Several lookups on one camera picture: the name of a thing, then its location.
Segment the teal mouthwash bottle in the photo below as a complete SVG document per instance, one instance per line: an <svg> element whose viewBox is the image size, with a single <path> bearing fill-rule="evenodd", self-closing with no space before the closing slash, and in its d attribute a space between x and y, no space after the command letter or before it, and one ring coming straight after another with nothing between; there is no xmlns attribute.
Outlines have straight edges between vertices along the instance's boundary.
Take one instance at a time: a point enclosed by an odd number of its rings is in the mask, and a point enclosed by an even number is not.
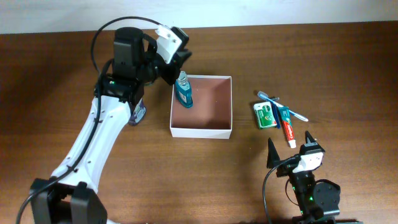
<svg viewBox="0 0 398 224"><path fill-rule="evenodd" d="M175 81L176 96L179 102L186 108L193 106L192 88L186 72L181 71Z"/></svg>

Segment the red green toothpaste tube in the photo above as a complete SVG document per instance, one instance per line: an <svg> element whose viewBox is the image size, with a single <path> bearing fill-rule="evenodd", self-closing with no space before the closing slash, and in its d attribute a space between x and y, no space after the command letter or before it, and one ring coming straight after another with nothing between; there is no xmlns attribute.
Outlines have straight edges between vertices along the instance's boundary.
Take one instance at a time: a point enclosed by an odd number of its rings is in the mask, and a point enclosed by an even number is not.
<svg viewBox="0 0 398 224"><path fill-rule="evenodd" d="M280 114L280 118L282 120L282 125L285 131L285 135L287 138L287 142L290 146L290 148L296 148L296 140L295 140L295 136L294 136L294 130L292 127L292 120L290 118L290 112L289 112L289 108L284 106L284 107L279 107L278 108L279 114Z"/></svg>

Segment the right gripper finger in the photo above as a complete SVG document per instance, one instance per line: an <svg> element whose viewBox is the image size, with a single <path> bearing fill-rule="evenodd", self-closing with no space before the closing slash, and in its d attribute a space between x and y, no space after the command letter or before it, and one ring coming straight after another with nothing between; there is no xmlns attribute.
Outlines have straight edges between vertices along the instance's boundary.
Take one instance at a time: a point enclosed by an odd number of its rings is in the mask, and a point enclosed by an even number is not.
<svg viewBox="0 0 398 224"><path fill-rule="evenodd" d="M271 138L268 138L267 140L267 146L268 146L268 155L267 155L267 165L266 167L268 169L273 169L277 166L280 165L280 157L277 153L277 150L274 146L274 143Z"/></svg>
<svg viewBox="0 0 398 224"><path fill-rule="evenodd" d="M309 131L305 131L305 143L306 144L316 144L317 141L312 137Z"/></svg>

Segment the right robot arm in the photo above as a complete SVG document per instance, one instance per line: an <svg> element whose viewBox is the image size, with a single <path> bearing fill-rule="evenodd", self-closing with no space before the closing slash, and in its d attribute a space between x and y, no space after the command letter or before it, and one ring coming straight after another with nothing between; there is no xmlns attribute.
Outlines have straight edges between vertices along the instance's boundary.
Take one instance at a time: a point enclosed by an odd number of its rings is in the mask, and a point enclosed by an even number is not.
<svg viewBox="0 0 398 224"><path fill-rule="evenodd" d="M301 145L299 153L280 159L271 138L267 140L267 165L269 172L262 184L262 198L267 222L272 223L266 202L266 182L273 172L276 176L287 176L288 182L297 200L300 215L292 218L292 223L299 224L349 224L357 220L337 220L340 214L339 202L341 187L328 180L316 180L313 171L317 170L325 155L324 148L306 131L305 144Z"/></svg>

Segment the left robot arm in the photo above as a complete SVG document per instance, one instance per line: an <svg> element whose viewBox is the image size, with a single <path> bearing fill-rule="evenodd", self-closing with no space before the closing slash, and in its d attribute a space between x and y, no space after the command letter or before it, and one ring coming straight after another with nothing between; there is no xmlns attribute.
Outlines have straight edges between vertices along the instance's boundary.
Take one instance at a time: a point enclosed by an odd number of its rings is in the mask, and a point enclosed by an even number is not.
<svg viewBox="0 0 398 224"><path fill-rule="evenodd" d="M49 179L35 179L25 201L34 223L110 223L98 197L104 165L125 125L144 114L144 87L163 78L173 85L191 56L189 37L178 27L159 25L157 39L135 27L119 28L114 57L99 73L90 113L75 143Z"/></svg>

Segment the clear hand soap pump bottle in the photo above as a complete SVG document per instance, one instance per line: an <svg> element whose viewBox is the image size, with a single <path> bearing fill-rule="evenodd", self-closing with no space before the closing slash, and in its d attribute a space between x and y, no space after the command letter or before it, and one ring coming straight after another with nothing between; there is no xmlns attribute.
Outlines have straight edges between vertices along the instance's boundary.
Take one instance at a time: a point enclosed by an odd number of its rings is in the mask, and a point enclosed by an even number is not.
<svg viewBox="0 0 398 224"><path fill-rule="evenodd" d="M134 110L132 111L132 115L128 121L128 125L136 126L138 125L146 115L146 107L144 105L143 98L140 99Z"/></svg>

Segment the green soap box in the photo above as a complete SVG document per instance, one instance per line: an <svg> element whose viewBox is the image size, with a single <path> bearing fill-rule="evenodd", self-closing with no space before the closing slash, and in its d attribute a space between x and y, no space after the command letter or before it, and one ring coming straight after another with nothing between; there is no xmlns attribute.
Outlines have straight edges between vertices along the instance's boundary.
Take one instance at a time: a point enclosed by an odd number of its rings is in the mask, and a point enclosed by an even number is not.
<svg viewBox="0 0 398 224"><path fill-rule="evenodd" d="M256 103L254 104L253 109L259 129L273 128L277 126L270 102L265 101Z"/></svg>

